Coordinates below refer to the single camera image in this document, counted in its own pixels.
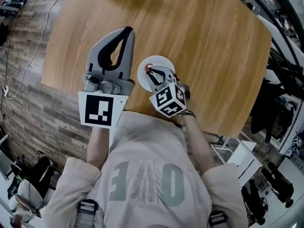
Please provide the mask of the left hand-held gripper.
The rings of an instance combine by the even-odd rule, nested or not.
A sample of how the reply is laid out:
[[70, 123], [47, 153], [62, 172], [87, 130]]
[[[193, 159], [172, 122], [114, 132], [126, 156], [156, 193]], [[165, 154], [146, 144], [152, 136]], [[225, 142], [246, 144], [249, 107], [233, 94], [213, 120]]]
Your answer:
[[[113, 64], [111, 55], [120, 43], [118, 59]], [[134, 87], [130, 80], [134, 43], [134, 29], [127, 26], [107, 34], [91, 48], [86, 65], [88, 72], [83, 76], [84, 89], [78, 92], [82, 125], [115, 128]], [[111, 73], [118, 78], [105, 76]]]

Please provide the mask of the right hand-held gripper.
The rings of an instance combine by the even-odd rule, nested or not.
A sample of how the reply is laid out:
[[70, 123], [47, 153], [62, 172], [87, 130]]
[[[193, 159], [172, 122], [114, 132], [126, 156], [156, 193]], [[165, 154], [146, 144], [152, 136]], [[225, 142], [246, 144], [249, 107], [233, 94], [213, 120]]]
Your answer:
[[151, 66], [150, 69], [145, 71], [145, 76], [153, 92], [149, 100], [155, 110], [168, 118], [184, 111], [185, 89], [178, 85], [175, 73], [164, 66]]

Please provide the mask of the white round plate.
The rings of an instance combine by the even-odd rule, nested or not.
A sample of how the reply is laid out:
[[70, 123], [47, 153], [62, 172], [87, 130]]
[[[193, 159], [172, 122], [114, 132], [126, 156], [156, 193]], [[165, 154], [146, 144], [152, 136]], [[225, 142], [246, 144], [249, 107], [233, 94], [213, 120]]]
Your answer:
[[138, 67], [137, 76], [138, 76], [138, 82], [140, 83], [142, 88], [144, 88], [148, 92], [152, 92], [152, 90], [145, 77], [144, 66], [146, 64], [152, 64], [153, 66], [163, 66], [163, 67], [166, 67], [166, 68], [172, 70], [175, 73], [175, 67], [174, 67], [173, 63], [166, 57], [163, 57], [160, 55], [154, 55], [154, 56], [150, 56], [150, 57], [147, 57], [146, 59], [144, 59]]

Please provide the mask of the person's left forearm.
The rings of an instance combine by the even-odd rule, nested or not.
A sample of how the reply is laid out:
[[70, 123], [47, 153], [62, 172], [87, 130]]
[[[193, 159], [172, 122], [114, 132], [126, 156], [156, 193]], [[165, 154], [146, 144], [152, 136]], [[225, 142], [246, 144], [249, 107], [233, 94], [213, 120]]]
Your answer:
[[109, 154], [109, 129], [93, 127], [87, 146], [86, 160], [101, 170]]

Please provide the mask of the person's right forearm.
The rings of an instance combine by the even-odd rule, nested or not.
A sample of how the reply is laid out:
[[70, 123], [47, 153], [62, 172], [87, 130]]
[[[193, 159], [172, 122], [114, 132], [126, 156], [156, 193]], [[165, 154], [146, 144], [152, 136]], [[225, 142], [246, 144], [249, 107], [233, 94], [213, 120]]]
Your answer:
[[215, 167], [210, 145], [207, 142], [207, 139], [205, 138], [205, 135], [198, 122], [194, 129], [189, 129], [186, 127], [186, 131], [192, 155], [200, 174], [203, 175], [205, 172]]

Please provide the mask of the black wrist band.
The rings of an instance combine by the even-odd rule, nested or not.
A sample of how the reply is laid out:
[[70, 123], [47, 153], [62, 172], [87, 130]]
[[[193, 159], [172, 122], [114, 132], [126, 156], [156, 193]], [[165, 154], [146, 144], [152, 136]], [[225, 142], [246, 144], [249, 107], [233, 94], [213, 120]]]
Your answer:
[[194, 129], [197, 126], [197, 119], [193, 112], [184, 110], [180, 112], [179, 117], [182, 119], [185, 126], [189, 129]]

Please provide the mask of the beige printed sweatshirt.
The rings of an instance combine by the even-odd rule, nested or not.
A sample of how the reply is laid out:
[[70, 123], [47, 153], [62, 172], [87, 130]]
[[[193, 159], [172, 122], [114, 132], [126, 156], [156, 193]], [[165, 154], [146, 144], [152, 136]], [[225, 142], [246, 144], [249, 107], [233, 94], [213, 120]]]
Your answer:
[[86, 199], [97, 204], [94, 228], [248, 228], [235, 164], [201, 175], [187, 131], [129, 111], [110, 130], [101, 170], [67, 159], [43, 228], [75, 228]]

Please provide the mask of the white chair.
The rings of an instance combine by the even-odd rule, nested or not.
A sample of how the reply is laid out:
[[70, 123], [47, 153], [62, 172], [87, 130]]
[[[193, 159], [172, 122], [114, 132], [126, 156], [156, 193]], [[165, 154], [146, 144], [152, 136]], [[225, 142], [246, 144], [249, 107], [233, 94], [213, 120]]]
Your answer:
[[[222, 161], [223, 164], [233, 163], [237, 166], [237, 176], [240, 186], [244, 186], [254, 174], [262, 167], [262, 163], [253, 154], [256, 142], [236, 139], [238, 146], [234, 151], [228, 147], [230, 138], [227, 138], [223, 144], [211, 144], [212, 149]], [[220, 155], [218, 150], [228, 151], [231, 156], [227, 161]]]

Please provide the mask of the black office chair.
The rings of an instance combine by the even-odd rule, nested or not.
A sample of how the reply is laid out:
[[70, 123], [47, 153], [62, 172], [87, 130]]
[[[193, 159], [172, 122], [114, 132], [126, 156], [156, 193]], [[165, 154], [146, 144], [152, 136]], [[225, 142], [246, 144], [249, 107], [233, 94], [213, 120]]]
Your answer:
[[281, 138], [291, 126], [295, 104], [287, 108], [287, 102], [281, 98], [286, 91], [281, 84], [272, 84], [264, 79], [250, 112], [251, 133], [256, 134], [266, 130], [265, 143], [270, 143], [273, 131], [279, 130], [276, 138]]

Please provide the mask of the black metal railing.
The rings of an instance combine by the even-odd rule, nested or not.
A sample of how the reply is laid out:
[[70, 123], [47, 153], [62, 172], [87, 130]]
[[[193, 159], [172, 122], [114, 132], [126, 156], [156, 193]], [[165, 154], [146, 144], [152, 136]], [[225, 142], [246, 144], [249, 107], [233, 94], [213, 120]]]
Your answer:
[[271, 21], [273, 22], [273, 24], [275, 25], [275, 27], [277, 28], [277, 30], [280, 32], [282, 38], [284, 39], [285, 43], [287, 44], [293, 58], [296, 64], [296, 69], [293, 70], [292, 68], [290, 68], [291, 71], [296, 72], [300, 78], [303, 78], [303, 73], [301, 71], [301, 66], [299, 64], [298, 58], [296, 56], [296, 53], [289, 41], [289, 39], [287, 38], [287, 36], [285, 35], [283, 29], [281, 28], [281, 26], [279, 25], [279, 23], [276, 21], [275, 17], [271, 14], [270, 10], [266, 7], [266, 5], [261, 1], [261, 0], [254, 0], [255, 2], [257, 2], [257, 4], [264, 10], [264, 12], [267, 14], [267, 16], [271, 19]]

